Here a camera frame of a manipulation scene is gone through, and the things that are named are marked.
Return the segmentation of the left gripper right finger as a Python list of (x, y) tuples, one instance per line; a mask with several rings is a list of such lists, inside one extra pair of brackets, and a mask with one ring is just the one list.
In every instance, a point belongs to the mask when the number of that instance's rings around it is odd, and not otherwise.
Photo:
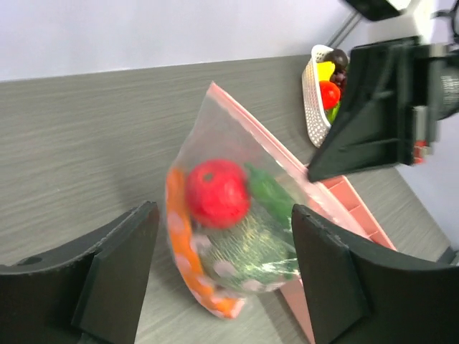
[(293, 238), (317, 343), (456, 343), (458, 268), (396, 252), (302, 205)]

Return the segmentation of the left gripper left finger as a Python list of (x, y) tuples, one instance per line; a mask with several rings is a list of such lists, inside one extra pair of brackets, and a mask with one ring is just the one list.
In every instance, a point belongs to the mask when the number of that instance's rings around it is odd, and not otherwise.
[(2, 343), (134, 343), (158, 232), (147, 201), (110, 223), (1, 266)]

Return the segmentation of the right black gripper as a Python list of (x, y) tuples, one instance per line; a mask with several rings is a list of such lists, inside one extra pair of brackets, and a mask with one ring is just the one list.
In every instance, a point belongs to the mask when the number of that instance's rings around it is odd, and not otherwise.
[(309, 181), (415, 165), (433, 153), (439, 122), (458, 112), (458, 49), (417, 43), (410, 37), (352, 49), (346, 92), (308, 165)]

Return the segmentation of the green chili pepper toy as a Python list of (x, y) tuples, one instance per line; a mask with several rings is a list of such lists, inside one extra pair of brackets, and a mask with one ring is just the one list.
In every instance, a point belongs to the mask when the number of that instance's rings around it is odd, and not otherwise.
[(246, 163), (245, 168), (248, 172), (247, 187), (252, 197), (278, 222), (278, 229), (275, 229), (274, 233), (282, 240), (288, 252), (283, 277), (291, 280), (298, 270), (291, 228), (292, 208), (295, 201), (268, 172), (250, 163)]

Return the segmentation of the orange papaya slice toy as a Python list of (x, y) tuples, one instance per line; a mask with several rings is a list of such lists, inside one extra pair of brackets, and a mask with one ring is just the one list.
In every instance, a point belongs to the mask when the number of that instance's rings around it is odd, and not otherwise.
[(214, 283), (205, 275), (191, 240), (191, 217), (185, 203), (184, 186), (184, 172), (177, 167), (170, 168), (166, 177), (166, 228), (176, 266), (201, 306), (217, 317), (234, 319), (245, 301), (218, 296)]

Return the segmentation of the clear pink zip bag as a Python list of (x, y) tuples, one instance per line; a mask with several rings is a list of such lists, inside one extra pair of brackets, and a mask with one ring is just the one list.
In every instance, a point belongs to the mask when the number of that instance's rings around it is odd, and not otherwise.
[(292, 209), (303, 204), (357, 234), (338, 199), (216, 84), (166, 175), (165, 220), (177, 267), (197, 301), (233, 319), (245, 300), (300, 277)]

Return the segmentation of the red apple toy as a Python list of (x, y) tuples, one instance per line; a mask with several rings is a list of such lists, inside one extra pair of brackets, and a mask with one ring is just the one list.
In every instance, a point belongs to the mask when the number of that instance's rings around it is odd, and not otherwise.
[(185, 198), (201, 225), (226, 229), (242, 221), (251, 205), (244, 170), (235, 162), (211, 159), (196, 165), (186, 177)]

